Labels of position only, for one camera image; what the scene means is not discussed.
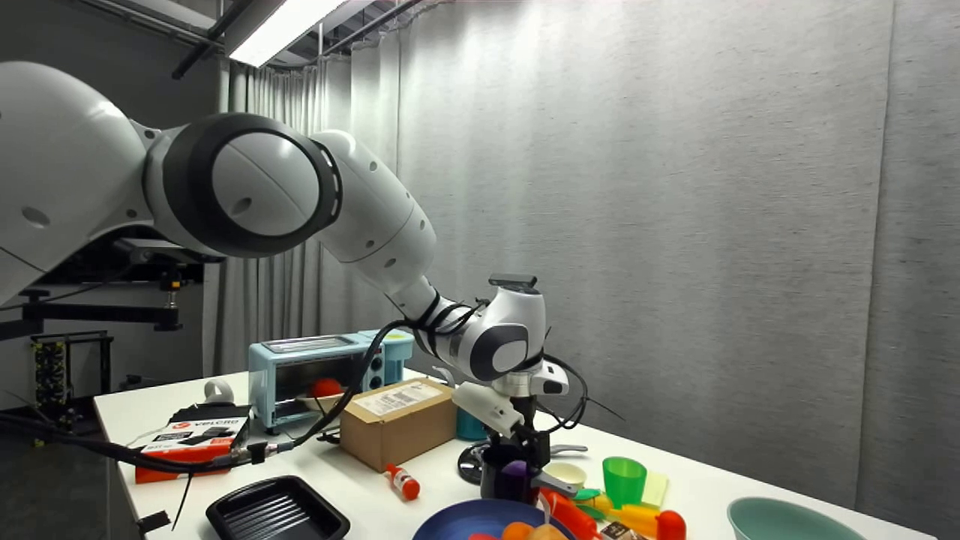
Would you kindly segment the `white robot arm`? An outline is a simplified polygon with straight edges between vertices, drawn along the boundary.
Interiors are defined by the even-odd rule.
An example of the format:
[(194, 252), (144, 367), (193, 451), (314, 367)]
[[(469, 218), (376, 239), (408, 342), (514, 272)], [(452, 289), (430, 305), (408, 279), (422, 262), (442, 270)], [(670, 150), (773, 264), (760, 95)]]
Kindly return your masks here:
[(70, 73), (3, 59), (0, 299), (128, 226), (213, 259), (320, 243), (396, 305), (420, 349), (463, 379), (457, 401), (501, 437), (536, 440), (528, 404), (570, 381), (545, 355), (535, 279), (501, 279), (483, 305), (426, 279), (432, 221), (354, 135), (300, 135), (257, 113), (154, 129)]

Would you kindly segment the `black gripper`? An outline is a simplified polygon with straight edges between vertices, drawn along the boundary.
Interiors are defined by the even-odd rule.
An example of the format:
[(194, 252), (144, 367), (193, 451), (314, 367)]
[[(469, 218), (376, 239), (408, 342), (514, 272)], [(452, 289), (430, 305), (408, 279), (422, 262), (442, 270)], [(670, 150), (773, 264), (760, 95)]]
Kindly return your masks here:
[(535, 426), (536, 401), (517, 400), (514, 407), (522, 414), (522, 419), (501, 440), (504, 457), (524, 459), (528, 465), (545, 465), (549, 463), (549, 436)]

